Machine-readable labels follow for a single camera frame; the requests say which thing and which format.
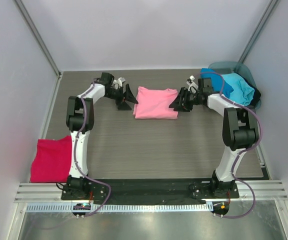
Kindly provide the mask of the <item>light pink t shirt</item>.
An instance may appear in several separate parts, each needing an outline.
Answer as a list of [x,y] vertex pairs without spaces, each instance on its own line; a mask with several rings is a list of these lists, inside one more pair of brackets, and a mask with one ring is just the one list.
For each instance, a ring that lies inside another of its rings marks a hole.
[[144,119],[167,119],[176,120],[178,112],[169,108],[170,104],[178,96],[176,89],[147,89],[143,86],[138,87],[136,100],[132,115],[137,120]]

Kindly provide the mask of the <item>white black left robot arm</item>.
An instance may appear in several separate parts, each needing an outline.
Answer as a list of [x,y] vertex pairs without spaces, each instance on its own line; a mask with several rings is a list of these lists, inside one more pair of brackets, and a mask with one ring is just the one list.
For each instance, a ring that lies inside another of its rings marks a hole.
[[130,111],[128,102],[137,104],[130,85],[123,77],[115,78],[102,72],[81,94],[70,96],[67,102],[66,126],[71,137],[71,166],[66,182],[66,192],[88,193],[87,147],[91,130],[95,124],[94,105],[101,98],[115,101],[120,111]]

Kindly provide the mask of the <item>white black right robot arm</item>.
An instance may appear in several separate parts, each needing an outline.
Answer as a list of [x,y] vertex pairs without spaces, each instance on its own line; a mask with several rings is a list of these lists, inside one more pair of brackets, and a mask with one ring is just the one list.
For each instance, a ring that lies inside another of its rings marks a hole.
[[215,91],[210,78],[194,82],[191,76],[188,87],[182,87],[169,108],[177,112],[190,112],[203,105],[222,116],[222,140],[225,149],[209,183],[196,182],[189,186],[194,199],[238,198],[236,171],[246,152],[260,139],[258,120],[253,110],[230,102]]

